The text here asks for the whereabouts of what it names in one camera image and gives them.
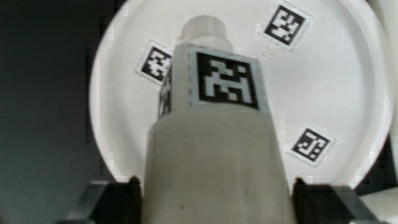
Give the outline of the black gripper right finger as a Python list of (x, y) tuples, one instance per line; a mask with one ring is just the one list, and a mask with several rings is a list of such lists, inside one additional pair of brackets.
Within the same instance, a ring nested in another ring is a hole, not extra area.
[(382, 224), (356, 191), (347, 185), (294, 184), (297, 224)]

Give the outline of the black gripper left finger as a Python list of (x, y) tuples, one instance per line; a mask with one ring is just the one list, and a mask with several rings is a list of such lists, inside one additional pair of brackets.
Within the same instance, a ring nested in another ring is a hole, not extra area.
[(141, 180), (93, 181), (84, 190), (64, 224), (141, 224)]

